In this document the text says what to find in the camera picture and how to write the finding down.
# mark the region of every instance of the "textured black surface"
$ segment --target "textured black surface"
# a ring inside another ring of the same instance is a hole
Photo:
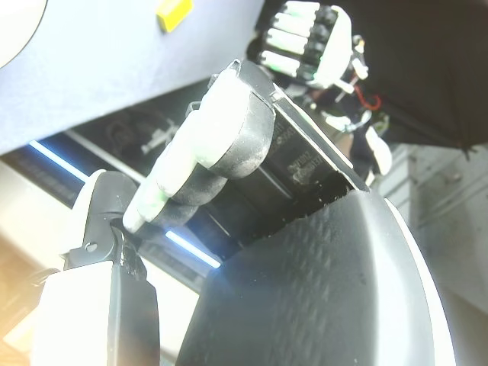
[[[414,327],[379,327],[379,248],[393,259],[402,299],[409,299],[398,314]],[[398,354],[391,351],[397,340],[407,345]],[[429,312],[403,234],[380,197],[352,191],[214,271],[177,365],[355,366],[380,358],[432,365],[432,350]]]

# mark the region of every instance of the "wire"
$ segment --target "wire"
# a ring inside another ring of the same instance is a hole
[[[354,90],[356,91],[359,101],[361,102],[361,105],[363,107],[369,109],[370,111],[377,111],[378,109],[381,108],[381,98],[379,96],[374,95],[374,99],[376,100],[376,103],[371,105],[366,101],[366,99],[364,99],[363,91],[361,90],[361,88],[359,88],[359,85],[355,85]]]

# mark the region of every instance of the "cable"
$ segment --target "cable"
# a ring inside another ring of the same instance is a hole
[[[376,100],[376,104],[369,104],[366,99],[364,99],[363,96],[363,91],[361,88],[359,88],[359,85],[354,86],[354,90],[356,91],[356,94],[358,95],[359,101],[361,102],[361,105],[370,111],[377,111],[378,109],[381,108],[381,98],[377,95],[374,95],[374,99]]]

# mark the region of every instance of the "led light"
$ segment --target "led light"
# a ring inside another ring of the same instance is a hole
[[[69,164],[63,158],[60,158],[58,155],[56,155],[54,152],[52,152],[51,150],[46,148],[44,145],[41,145],[37,141],[30,141],[29,145],[31,145],[33,148],[35,148],[35,150],[37,150],[39,153],[46,156],[51,161],[55,162],[61,168],[65,169],[66,171],[73,174],[80,181],[83,181],[83,182],[87,181],[88,176],[85,173],[80,172],[77,168],[75,168],[73,165]]]
[[[215,259],[210,257],[208,254],[203,253],[199,248],[193,246],[189,242],[187,242],[185,239],[181,238],[178,234],[173,233],[172,231],[166,232],[166,237],[173,241],[175,244],[178,244],[181,246],[183,249],[189,251],[191,254],[194,256],[198,257],[208,265],[214,267],[214,268],[219,268],[220,263],[217,262]]]

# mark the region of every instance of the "black fabric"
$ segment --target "black fabric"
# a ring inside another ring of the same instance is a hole
[[[406,332],[399,326],[386,334],[379,326],[375,252],[393,261],[401,278],[401,298],[409,299],[401,316],[415,324]],[[407,346],[397,354],[385,339]],[[383,199],[352,191],[213,271],[176,364],[372,366],[379,359],[432,366],[429,312],[415,263]]]
[[[392,116],[385,138],[467,148],[488,141],[488,3],[336,0],[365,41],[366,85]],[[267,0],[263,29],[283,1]]]

